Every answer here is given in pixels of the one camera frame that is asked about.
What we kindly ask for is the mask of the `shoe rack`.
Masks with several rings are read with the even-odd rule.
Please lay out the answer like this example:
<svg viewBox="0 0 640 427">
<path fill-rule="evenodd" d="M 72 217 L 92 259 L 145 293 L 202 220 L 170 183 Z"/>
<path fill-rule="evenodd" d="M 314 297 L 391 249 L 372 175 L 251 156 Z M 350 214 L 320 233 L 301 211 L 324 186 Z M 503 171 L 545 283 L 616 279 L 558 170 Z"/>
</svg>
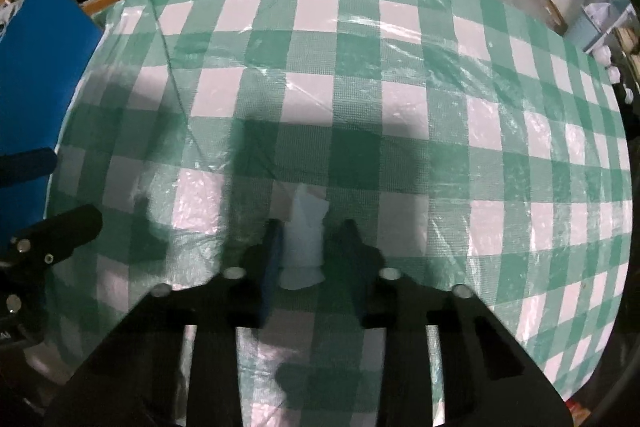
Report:
<svg viewBox="0 0 640 427">
<path fill-rule="evenodd" d="M 639 23 L 630 3 L 583 5 L 565 38 L 605 68 L 611 83 L 623 89 L 626 105 L 639 101 Z"/>
</svg>

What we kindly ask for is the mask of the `green checkered tablecloth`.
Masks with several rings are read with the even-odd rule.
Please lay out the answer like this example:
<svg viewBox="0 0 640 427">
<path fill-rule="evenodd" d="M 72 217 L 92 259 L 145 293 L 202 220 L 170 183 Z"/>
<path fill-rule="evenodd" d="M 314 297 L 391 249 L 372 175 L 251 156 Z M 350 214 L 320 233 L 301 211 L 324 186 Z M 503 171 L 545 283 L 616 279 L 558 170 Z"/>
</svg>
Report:
<svg viewBox="0 0 640 427">
<path fill-rule="evenodd" d="M 158 283 L 207 282 L 288 219 L 470 286 L 563 398 L 620 309 L 632 182 L 593 58 L 499 0 L 122 0 L 67 113 L 48 210 L 99 237 L 47 280 L 76 367 Z"/>
</svg>

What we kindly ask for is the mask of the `blue cardboard box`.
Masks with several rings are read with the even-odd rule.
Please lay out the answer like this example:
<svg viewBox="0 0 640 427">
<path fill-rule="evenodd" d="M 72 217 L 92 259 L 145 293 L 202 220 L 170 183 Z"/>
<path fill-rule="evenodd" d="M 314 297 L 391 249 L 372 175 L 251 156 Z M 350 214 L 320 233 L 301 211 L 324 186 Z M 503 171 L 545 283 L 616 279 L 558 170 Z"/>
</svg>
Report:
<svg viewBox="0 0 640 427">
<path fill-rule="evenodd" d="M 1 155 L 58 144 L 102 30 L 75 0 L 24 0 L 1 37 Z"/>
</svg>

